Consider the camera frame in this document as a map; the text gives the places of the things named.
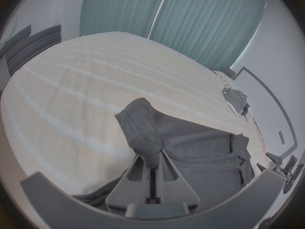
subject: beige bedsheet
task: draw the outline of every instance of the beige bedsheet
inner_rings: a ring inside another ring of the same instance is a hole
[[[258,132],[235,117],[212,71],[154,41],[123,32],[57,44],[18,70],[1,97],[10,146],[27,175],[43,172],[69,194],[89,193],[130,165],[134,152],[114,115],[145,97],[171,116],[250,141],[256,175],[268,160]]]

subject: gray garment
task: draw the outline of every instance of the gray garment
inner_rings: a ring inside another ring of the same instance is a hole
[[[249,139],[181,120],[154,109],[145,98],[115,115],[128,142],[151,168],[163,148],[200,197],[198,211],[228,199],[254,178]]]
[[[232,88],[224,88],[222,90],[224,94],[224,98],[227,102],[229,102],[236,110],[237,113],[242,113],[243,108],[247,104],[247,97],[243,92],[239,90],[235,90]]]

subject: green curtain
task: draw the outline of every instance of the green curtain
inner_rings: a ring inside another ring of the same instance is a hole
[[[264,0],[164,0],[150,39],[221,70],[245,49],[264,7]]]
[[[80,36],[124,31],[148,37],[162,0],[83,0]]]

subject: striped bedsheet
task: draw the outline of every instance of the striped bedsheet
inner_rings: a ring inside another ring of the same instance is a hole
[[[43,172],[69,194],[90,193],[130,165],[114,115],[145,97],[165,114],[250,139],[256,176],[269,165],[255,126],[235,117],[212,71],[166,46],[124,32],[82,36],[26,63],[8,82],[1,115],[27,175]]]

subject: teal curtain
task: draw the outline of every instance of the teal curtain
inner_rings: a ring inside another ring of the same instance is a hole
[[[124,31],[148,37],[162,0],[83,0],[80,36]]]
[[[264,7],[264,0],[164,0],[150,39],[221,70],[249,43]]]

